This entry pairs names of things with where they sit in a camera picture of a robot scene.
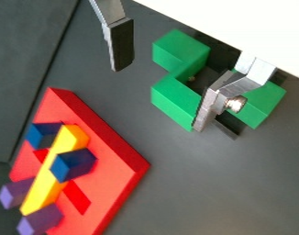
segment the red block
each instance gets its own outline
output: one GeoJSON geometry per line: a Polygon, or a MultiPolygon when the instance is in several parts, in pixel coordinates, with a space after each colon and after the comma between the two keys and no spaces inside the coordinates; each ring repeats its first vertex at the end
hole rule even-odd
{"type": "Polygon", "coordinates": [[[64,193],[69,202],[73,204],[74,208],[77,209],[79,213],[84,215],[85,210],[91,205],[91,201],[73,181],[69,181],[66,183],[66,187],[64,188],[64,193]]]}
{"type": "MultiPolygon", "coordinates": [[[[65,217],[58,226],[48,230],[48,234],[101,234],[141,180],[149,168],[149,163],[81,99],[66,90],[49,88],[33,123],[56,121],[79,125],[89,136],[87,148],[97,156],[99,162],[91,173],[74,180],[76,186],[91,201],[91,205],[81,215],[70,202],[72,200],[68,199],[69,196],[66,198],[65,194],[61,193],[56,205],[65,217]]],[[[29,173],[25,173],[25,171],[29,171],[29,161],[32,161],[33,168],[38,168],[40,163],[32,151],[26,148],[21,150],[10,172],[12,180],[26,177],[29,173]]]]}
{"type": "Polygon", "coordinates": [[[48,149],[33,151],[33,154],[36,155],[40,163],[44,163],[48,152],[49,152],[48,149]]]}

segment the blue block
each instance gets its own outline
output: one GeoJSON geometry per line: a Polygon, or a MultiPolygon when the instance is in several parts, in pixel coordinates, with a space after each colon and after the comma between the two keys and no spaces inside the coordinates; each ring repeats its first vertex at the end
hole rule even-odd
{"type": "Polygon", "coordinates": [[[52,174],[60,183],[66,182],[89,173],[96,161],[96,156],[87,149],[61,153],[52,163],[52,174]]]}
{"type": "Polygon", "coordinates": [[[25,139],[34,150],[50,148],[54,136],[62,123],[32,124],[25,139]]]}
{"type": "Polygon", "coordinates": [[[21,235],[41,235],[58,224],[61,218],[62,214],[56,204],[50,204],[37,212],[21,218],[17,231],[21,235]]]}
{"type": "Polygon", "coordinates": [[[34,178],[29,178],[18,182],[10,182],[1,187],[0,202],[4,209],[10,209],[22,203],[33,181],[34,178]]]}

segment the screw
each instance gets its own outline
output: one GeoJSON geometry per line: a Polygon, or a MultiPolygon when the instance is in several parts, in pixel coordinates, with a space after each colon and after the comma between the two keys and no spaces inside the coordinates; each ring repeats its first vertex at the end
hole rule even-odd
{"type": "Polygon", "coordinates": [[[229,108],[232,112],[237,114],[241,111],[245,102],[247,102],[247,99],[241,95],[239,95],[233,98],[229,98],[225,101],[224,107],[229,108]]]}
{"type": "Polygon", "coordinates": [[[196,79],[195,76],[188,77],[188,81],[189,81],[189,82],[193,82],[195,79],[196,79]]]}

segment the gray table surface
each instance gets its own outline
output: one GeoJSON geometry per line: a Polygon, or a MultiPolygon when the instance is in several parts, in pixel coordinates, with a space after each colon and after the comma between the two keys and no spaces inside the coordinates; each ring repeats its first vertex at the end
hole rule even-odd
{"type": "Polygon", "coordinates": [[[195,31],[123,3],[135,19],[133,64],[112,72],[83,0],[38,97],[48,86],[73,91],[152,164],[104,234],[299,235],[299,79],[285,81],[271,117],[236,140],[215,126],[185,132],[149,102],[149,87],[165,74],[151,51],[172,28],[195,31]]]}
{"type": "Polygon", "coordinates": [[[0,162],[8,162],[77,0],[0,1],[0,162]]]}

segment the green l-shaped block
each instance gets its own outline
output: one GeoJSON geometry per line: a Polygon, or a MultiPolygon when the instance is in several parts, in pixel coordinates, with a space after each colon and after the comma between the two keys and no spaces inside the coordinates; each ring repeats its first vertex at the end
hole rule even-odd
{"type": "Polygon", "coordinates": [[[152,86],[152,104],[188,131],[201,96],[184,82],[204,67],[209,51],[209,47],[179,30],[153,43],[153,61],[169,73],[152,86]]]}
{"type": "MultiPolygon", "coordinates": [[[[204,67],[209,47],[179,30],[172,30],[153,43],[153,61],[169,73],[152,86],[152,104],[187,130],[192,130],[201,96],[187,86],[191,76],[204,67]]],[[[252,128],[271,114],[285,91],[267,84],[244,94],[247,104],[239,114],[231,113],[252,128]]]]}

